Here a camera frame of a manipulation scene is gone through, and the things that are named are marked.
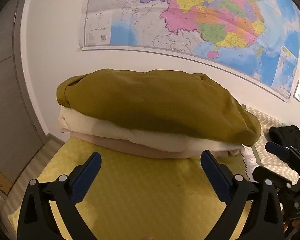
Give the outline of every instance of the door frame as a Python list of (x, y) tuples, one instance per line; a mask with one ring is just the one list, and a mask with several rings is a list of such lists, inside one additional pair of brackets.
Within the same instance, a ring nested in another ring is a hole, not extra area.
[(26, 81), (23, 73), (22, 68), (22, 61), (21, 61), (21, 45), (20, 45), (20, 28), (21, 28), (21, 18), (23, 7), (26, 0), (18, 0), (17, 9), (15, 11), (15, 20), (13, 25), (13, 34), (12, 34), (12, 49), (13, 49), (13, 61), (14, 61), (14, 68), (16, 72), (16, 78), (18, 82), (18, 86), (20, 89), (21, 97), (23, 100), (23, 104), (27, 110), (28, 116), (32, 121), (34, 128), (36, 129), (41, 141), (43, 144), (48, 142), (48, 138), (44, 133), (38, 117), (34, 111), (34, 108), (31, 103), (31, 99), (28, 93), (28, 89), (26, 87)]

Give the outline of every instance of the stack of folded clothes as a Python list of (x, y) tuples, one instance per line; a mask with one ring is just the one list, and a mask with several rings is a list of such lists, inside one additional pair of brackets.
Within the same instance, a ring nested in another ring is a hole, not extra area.
[(70, 136), (149, 158), (235, 155), (261, 134), (258, 119), (205, 74), (102, 69), (57, 89)]

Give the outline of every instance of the screw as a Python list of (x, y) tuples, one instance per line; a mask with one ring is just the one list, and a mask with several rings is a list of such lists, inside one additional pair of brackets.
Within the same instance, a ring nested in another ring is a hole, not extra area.
[(272, 181), (269, 180), (269, 179), (266, 179), (266, 180), (265, 180), (265, 183), (266, 183), (268, 186), (271, 186), (271, 185), (272, 185)]
[(37, 183), (36, 179), (31, 179), (31, 181), (29, 182), (30, 186), (33, 186)]
[(242, 177), (242, 175), (240, 175), (240, 174), (235, 175), (234, 178), (235, 178), (235, 180), (237, 180), (237, 181), (243, 181), (243, 177)]
[(58, 180), (62, 182), (62, 181), (66, 181), (67, 178), (68, 178), (67, 175), (61, 175)]

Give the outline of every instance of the olive green fabric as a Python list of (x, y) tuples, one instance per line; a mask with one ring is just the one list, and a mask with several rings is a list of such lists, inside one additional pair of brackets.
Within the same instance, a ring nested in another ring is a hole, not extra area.
[(185, 134), (252, 146), (258, 119), (205, 74), (102, 69), (64, 81), (64, 107), (127, 129)]

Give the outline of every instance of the floor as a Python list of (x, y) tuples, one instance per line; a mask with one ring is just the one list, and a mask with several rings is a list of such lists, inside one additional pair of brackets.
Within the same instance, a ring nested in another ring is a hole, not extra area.
[(29, 181), (39, 177), (43, 169), (47, 166), (49, 161), (62, 147), (62, 145), (62, 142), (50, 138), (49, 142), (41, 148), (41, 150), (34, 156), (28, 166), (21, 173), (15, 185), (12, 187), (5, 203), (1, 203), (3, 208), (0, 212), (0, 217), (3, 225), (7, 229), (6, 234), (11, 240), (16, 240), (17, 234), (12, 228), (7, 216), (13, 214), (18, 209), (22, 203)]

